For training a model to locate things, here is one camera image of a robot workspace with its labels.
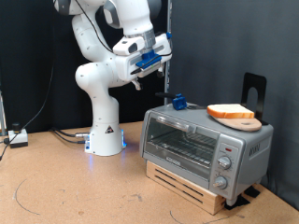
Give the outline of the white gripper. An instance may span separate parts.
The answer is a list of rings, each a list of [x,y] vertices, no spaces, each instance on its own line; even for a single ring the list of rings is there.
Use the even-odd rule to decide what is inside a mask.
[[[144,77],[157,70],[157,77],[164,77],[159,69],[172,57],[168,34],[124,36],[114,47],[118,76],[123,81],[131,81],[137,91],[143,89],[138,77]]]

